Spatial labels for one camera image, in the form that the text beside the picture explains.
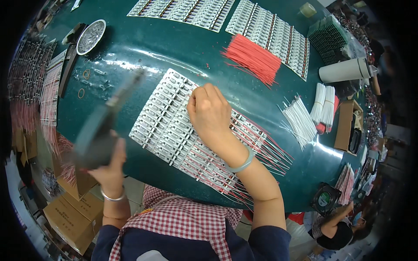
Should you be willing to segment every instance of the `red checkered shirt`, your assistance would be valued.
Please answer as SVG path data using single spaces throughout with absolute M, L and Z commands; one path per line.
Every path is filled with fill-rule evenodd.
M 231 260 L 225 239 L 225 219 L 235 229 L 242 210 L 204 205 L 170 192 L 146 185 L 143 205 L 150 212 L 135 214 L 122 227 L 109 261 L 120 260 L 120 240 L 127 228 L 139 228 L 161 235 L 208 241 L 220 260 Z

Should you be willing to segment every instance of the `woman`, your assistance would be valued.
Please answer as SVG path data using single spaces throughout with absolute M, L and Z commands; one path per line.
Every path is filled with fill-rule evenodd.
M 148 185 L 143 196 L 148 209 L 130 218 L 122 186 L 125 141 L 119 139 L 110 165 L 90 172 L 105 197 L 92 260 L 288 260 L 291 237 L 280 188 L 230 131 L 231 106 L 216 86 L 205 84 L 193 91 L 187 111 L 200 139 L 254 199 L 248 242 L 234 232 L 242 210 L 200 204 Z
M 355 226 L 350 225 L 347 215 L 353 210 L 354 203 L 340 207 L 329 217 L 322 217 L 317 212 L 305 213 L 303 224 L 309 235 L 323 248 L 340 250 L 353 240 L 353 235 L 362 230 L 365 221 L 359 219 Z

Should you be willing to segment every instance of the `bundle of white wires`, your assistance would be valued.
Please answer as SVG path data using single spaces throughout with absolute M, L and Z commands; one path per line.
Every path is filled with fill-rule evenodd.
M 324 106 L 321 113 L 321 122 L 325 125 L 326 130 L 332 127 L 332 123 L 334 122 L 334 100 L 335 88 L 332 86 L 327 86 Z
M 299 96 L 297 96 L 289 106 L 284 103 L 284 107 L 284 110 L 280 110 L 289 121 L 292 129 L 284 122 L 282 123 L 283 127 L 281 128 L 290 131 L 303 150 L 306 144 L 310 143 L 317 133 L 314 122 L 309 116 L 308 110 Z
M 316 84 L 315 102 L 311 111 L 311 118 L 315 125 L 321 123 L 322 108 L 325 102 L 326 86 L 322 83 Z

